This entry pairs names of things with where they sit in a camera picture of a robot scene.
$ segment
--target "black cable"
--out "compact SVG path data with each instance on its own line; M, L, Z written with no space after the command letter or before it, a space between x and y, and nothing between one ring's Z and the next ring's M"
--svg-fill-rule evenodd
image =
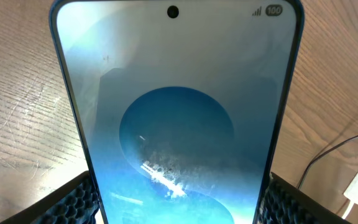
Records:
M351 138L349 138L349 139L346 139L345 141L343 141L343 142L337 144L336 146L334 146L334 147L328 149L327 151L321 153L319 156L317 156L317 157L315 157L314 159L312 159L312 160L310 161L310 163L308 164L308 166L306 167L305 171L303 172L302 177L301 177L301 179L299 180L298 185L296 186L297 189L298 189L298 190L301 189L301 187L302 187L302 185L303 185L303 182L305 181L305 177L306 177L306 175L307 175L308 172L309 172L310 167L311 167L315 162L317 162L319 159L321 159L322 157L324 157L326 154L332 152L333 150L335 150L335 149L337 149L337 148L339 148L339 147L345 145L346 143L351 142L351 141L353 141L353 140L355 140L355 139L358 139L358 135L356 135L356 136L354 136L354 137L351 137Z

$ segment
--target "blue circle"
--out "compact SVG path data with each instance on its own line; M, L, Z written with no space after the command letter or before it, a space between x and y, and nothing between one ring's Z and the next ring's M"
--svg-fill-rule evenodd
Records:
M121 148L131 164L157 155L158 161L173 156L179 166L205 165L203 157L221 157L233 137L225 109L207 94L185 87L142 95L128 107L119 128Z

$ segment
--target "black phone holder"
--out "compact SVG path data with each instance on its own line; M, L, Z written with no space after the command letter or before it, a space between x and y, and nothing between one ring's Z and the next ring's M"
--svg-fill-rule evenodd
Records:
M1 224L94 224L96 223L94 216L98 210L97 191L89 172L84 172ZM257 223L348 224L349 222L330 212L279 176L272 174L269 186L260 201Z

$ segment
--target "scratch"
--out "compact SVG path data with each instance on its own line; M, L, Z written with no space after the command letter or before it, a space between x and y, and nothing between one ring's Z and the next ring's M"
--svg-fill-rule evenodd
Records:
M53 167L49 167L47 170L45 170L45 171L41 174L41 177L42 177L45 173L47 173L47 175L49 175L49 171L50 171L51 169L53 169Z
M7 161L6 159L2 158L1 156L0 156L0 159L1 159L3 162L5 162L8 166L10 166L12 169L18 171L18 170L16 169L16 167L14 167L14 166L12 166L12 164L8 163L8 161Z
M30 91L33 89L34 85L35 85L35 81L36 79L38 79L38 76L36 76L34 79L33 79L33 82L31 83L31 86L30 88L24 93L24 95L22 97L20 97L20 99L17 100L16 104L13 106L13 108L11 109L8 117L6 118L4 124L0 127L0 129L2 129L3 127L5 127L5 125L11 120L11 117L12 117L12 114L13 112L15 112L16 108L17 108L17 105L19 105L19 103L26 97L28 97Z
M30 134L30 126L29 126L29 128L27 128L27 134L25 134L22 143L25 142L25 140L27 139L27 137L29 136L29 134Z
M53 149L53 152L52 152L52 160L53 161L55 160L55 152L56 152L56 144L55 144L55 148Z
M58 96L58 97L56 97L54 100L53 100L53 107L54 107L54 109L55 109L55 112L56 112L56 110L57 110L57 108L58 108L58 102L60 101L60 96Z
M39 167L40 167L40 162L37 161L37 169L35 170L35 172L34 172L34 174L33 174L33 176L31 177L30 180L32 180L35 177L35 174L37 173Z
M16 138L15 138L15 135L13 134L13 131L12 131L10 122L7 123L7 127L9 128L9 132L10 132L11 135L12 135L13 142L14 142L14 147L15 147L15 149L17 150L17 147L16 147Z

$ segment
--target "wooden table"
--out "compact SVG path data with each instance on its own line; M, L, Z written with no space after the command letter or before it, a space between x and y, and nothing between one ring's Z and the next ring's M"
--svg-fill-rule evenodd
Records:
M48 27L52 1L0 0L0 221L86 170ZM304 0L306 24L272 171L295 185L323 147L358 134L358 0ZM302 191L337 212L358 141ZM358 223L358 206L348 218Z

